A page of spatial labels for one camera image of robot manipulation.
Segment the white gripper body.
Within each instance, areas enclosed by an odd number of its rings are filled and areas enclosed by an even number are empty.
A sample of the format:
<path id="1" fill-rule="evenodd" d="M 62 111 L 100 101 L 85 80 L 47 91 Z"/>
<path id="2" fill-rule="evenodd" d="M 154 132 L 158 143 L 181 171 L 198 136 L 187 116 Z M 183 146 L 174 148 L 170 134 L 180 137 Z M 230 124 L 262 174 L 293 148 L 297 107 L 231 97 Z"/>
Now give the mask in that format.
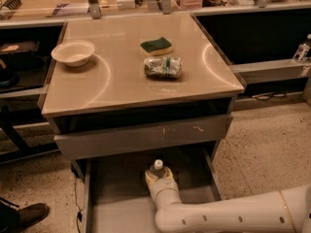
<path id="1" fill-rule="evenodd" d="M 157 208 L 165 208 L 181 202 L 178 185 L 173 180 L 157 180 L 151 185 L 150 193 Z"/>

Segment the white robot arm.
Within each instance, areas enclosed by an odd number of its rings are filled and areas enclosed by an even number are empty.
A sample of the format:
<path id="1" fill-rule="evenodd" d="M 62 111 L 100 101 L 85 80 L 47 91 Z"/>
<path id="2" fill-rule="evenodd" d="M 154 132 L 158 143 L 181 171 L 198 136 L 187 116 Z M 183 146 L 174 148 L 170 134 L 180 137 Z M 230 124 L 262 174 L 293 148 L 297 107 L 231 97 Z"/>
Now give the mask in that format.
<path id="1" fill-rule="evenodd" d="M 173 175 L 145 173 L 161 233 L 311 233 L 311 185 L 205 204 L 184 204 Z"/>

